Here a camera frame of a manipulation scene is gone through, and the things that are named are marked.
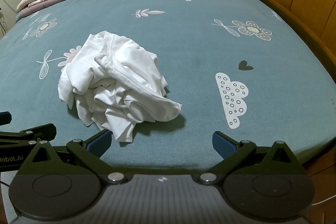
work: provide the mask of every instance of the black heart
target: black heart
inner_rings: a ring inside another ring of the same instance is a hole
[[[247,66],[247,62],[245,60],[243,60],[242,62],[239,63],[238,68],[240,70],[252,70],[253,69],[252,66]]]

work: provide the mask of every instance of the white cloth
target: white cloth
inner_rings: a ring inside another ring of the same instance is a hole
[[[58,83],[61,101],[86,126],[95,122],[119,142],[132,142],[136,123],[166,122],[181,112],[164,98],[167,82],[157,69],[158,57],[133,40],[106,31],[88,37],[68,63]]]

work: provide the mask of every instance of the black circular cover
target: black circular cover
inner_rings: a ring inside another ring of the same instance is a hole
[[[74,165],[63,168],[62,174],[15,176],[9,198],[19,215],[43,221],[68,218],[97,199],[100,182],[95,174]]]
[[[307,175],[258,175],[251,166],[230,174],[223,190],[226,201],[235,210],[266,221],[298,217],[305,213],[315,195]]]

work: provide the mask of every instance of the yellow flower center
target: yellow flower center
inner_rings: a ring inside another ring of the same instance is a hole
[[[259,30],[257,28],[254,28],[254,27],[248,26],[247,29],[250,30],[251,32],[256,32],[256,33],[259,32]]]
[[[44,30],[46,27],[48,27],[49,26],[49,24],[48,23],[44,23],[42,26],[41,26],[41,28],[40,28],[40,30],[42,31],[42,30]]]

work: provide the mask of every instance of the polka dot cloud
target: polka dot cloud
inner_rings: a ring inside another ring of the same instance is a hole
[[[216,81],[227,124],[231,129],[235,129],[240,125],[238,116],[242,116],[246,112],[247,106],[242,98],[246,97],[249,91],[243,83],[231,81],[230,78],[222,72],[216,74]]]

